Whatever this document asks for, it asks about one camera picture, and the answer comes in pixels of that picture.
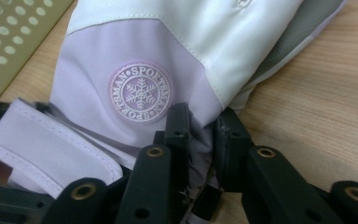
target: white glove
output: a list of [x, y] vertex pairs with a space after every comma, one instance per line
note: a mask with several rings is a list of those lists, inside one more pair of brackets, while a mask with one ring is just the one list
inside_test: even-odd
[[0, 122], [0, 160], [14, 168], [13, 182], [54, 197], [81, 177], [110, 184], [121, 177], [117, 163], [132, 168], [164, 130], [170, 105], [187, 102], [195, 196], [212, 159], [211, 123], [272, 74], [248, 83], [302, 2], [80, 0], [49, 116], [13, 103]]
[[348, 0], [305, 0], [267, 58], [258, 66], [229, 107], [237, 112], [244, 109], [255, 86], [275, 74], [312, 42], [347, 2]]

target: wooden table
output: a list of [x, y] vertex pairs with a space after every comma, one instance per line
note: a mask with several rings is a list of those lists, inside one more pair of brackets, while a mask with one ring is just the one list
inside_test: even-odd
[[[75, 5], [62, 17], [1, 96], [48, 101], [57, 55]], [[358, 0], [253, 92], [241, 120], [257, 145], [279, 149], [323, 189], [358, 181]], [[241, 196], [223, 194], [214, 223], [247, 223]]]

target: glove cuff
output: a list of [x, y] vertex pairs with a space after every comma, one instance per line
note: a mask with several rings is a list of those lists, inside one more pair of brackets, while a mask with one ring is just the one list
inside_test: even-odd
[[52, 197], [82, 177], [105, 184], [122, 177], [119, 164], [99, 147], [22, 100], [14, 101], [0, 121], [0, 161], [21, 174], [11, 181], [30, 188], [33, 185], [24, 182], [29, 178], [39, 185], [29, 190]]

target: seam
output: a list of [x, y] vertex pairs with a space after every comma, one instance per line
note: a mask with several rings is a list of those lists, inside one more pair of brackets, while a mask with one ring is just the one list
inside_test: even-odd
[[83, 29], [87, 29], [89, 27], [92, 26], [98, 26], [98, 25], [102, 25], [104, 23], [108, 23], [108, 22], [114, 22], [114, 21], [123, 21], [123, 20], [159, 20], [160, 22], [162, 22], [162, 24], [170, 31], [170, 33], [172, 34], [172, 36], [197, 60], [199, 61], [205, 68], [205, 75], [208, 79], [208, 82], [214, 92], [214, 94], [216, 94], [217, 99], [219, 100], [219, 103], [221, 104], [222, 107], [226, 107], [227, 106], [227, 100], [223, 100], [224, 97], [221, 93], [221, 91], [219, 90], [219, 88], [217, 88], [218, 85], [216, 85], [216, 83], [214, 83], [211, 79], [211, 69], [208, 66], [207, 62], [195, 51], [193, 50], [190, 45], [188, 45], [188, 43], [186, 43], [185, 39], [179, 34], [179, 32], [177, 32], [175, 29], [173, 29], [173, 25], [170, 24], [169, 20], [167, 20], [164, 16], [159, 15], [159, 14], [131, 14], [128, 16], [122, 16], [122, 17], [106, 17], [103, 18], [103, 20], [98, 20], [98, 21], [94, 21], [93, 23], [91, 22], [83, 22], [78, 24], [75, 27], [71, 27], [68, 30], [67, 35], [71, 35], [75, 32], [81, 31]]
[[41, 125], [42, 127], [46, 128], [50, 132], [54, 133], [55, 135], [59, 136], [61, 139], [65, 140], [66, 142], [70, 143], [72, 146], [81, 149], [82, 151], [88, 153], [92, 157], [96, 158], [97, 161], [100, 161], [110, 172], [110, 179], [112, 181], [115, 181], [115, 169], [112, 167], [112, 165], [104, 158], [102, 158], [100, 155], [89, 149], [85, 144], [81, 143], [80, 141], [75, 140], [74, 137], [69, 136], [69, 134], [66, 131], [60, 130], [62, 128], [56, 128], [49, 124], [47, 121], [42, 120], [41, 118], [38, 118], [36, 115], [33, 115], [32, 113], [26, 111], [23, 108], [20, 108], [19, 106], [15, 105], [14, 109], [19, 111], [22, 116], [27, 118], [28, 120]]
[[42, 178], [43, 182], [45, 183], [45, 186], [47, 186], [48, 188], [53, 189], [55, 190], [55, 192], [58, 193], [63, 190], [63, 186], [51, 179], [49, 175], [45, 174], [41, 169], [38, 169], [37, 166], [33, 165], [30, 161], [25, 160], [23, 157], [17, 155], [16, 153], [8, 150], [1, 145], [0, 154], [3, 157], [2, 159], [16, 162], [16, 165], [22, 167], [22, 170], [26, 171], [26, 173], [29, 173], [32, 176], [38, 176], [39, 178]]

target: wood grain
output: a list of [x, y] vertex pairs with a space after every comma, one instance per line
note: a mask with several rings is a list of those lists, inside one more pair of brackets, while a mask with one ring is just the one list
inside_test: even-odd
[[[47, 102], [75, 4], [1, 96]], [[358, 181], [358, 0], [252, 93], [241, 120], [258, 145], [279, 149], [307, 180], [329, 189]], [[241, 196], [223, 194], [213, 223], [247, 223]]]

